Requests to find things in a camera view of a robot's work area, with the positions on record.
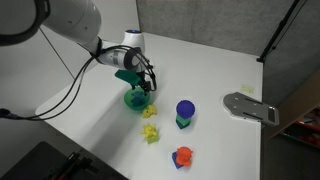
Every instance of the table surface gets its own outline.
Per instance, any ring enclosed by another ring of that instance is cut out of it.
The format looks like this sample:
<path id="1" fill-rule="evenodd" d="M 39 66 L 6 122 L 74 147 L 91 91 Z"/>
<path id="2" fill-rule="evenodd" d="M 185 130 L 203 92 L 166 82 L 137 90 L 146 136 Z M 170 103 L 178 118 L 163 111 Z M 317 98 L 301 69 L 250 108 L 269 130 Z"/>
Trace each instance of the table surface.
<path id="1" fill-rule="evenodd" d="M 263 65 L 256 56 L 144 35 L 146 56 L 156 64 L 152 103 L 158 115 L 143 119 L 130 110 L 123 101 L 130 85 L 114 76 L 116 68 L 97 65 L 85 75 L 74 105 L 47 123 L 132 180 L 259 179 L 261 124 L 232 117 L 222 105 L 226 94 L 243 86 L 252 90 L 246 95 L 261 100 Z M 180 130 L 175 109 L 184 99 L 195 104 L 196 113 Z M 140 134 L 148 122 L 157 125 L 159 142 L 148 144 Z M 171 154 L 181 146 L 193 150 L 192 165 L 177 170 Z"/>

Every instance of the metal plate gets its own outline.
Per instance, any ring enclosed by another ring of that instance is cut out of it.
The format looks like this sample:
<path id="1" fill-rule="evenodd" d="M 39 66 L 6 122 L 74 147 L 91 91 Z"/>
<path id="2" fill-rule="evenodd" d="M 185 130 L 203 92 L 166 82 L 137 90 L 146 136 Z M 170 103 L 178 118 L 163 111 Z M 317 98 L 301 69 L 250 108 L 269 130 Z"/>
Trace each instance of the metal plate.
<path id="1" fill-rule="evenodd" d="M 225 107 L 235 116 L 250 118 L 268 126 L 279 125 L 277 108 L 250 98 L 239 92 L 228 94 L 223 98 Z"/>

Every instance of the blue ball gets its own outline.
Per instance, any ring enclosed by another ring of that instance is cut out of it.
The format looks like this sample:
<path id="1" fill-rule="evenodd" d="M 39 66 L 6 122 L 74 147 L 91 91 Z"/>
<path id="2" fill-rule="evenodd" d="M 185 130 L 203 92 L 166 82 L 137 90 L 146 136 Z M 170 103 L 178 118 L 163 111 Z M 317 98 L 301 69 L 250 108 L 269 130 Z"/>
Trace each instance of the blue ball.
<path id="1" fill-rule="evenodd" d="M 191 101 L 183 100 L 177 105 L 177 113 L 180 117 L 187 119 L 194 115 L 196 108 Z"/>

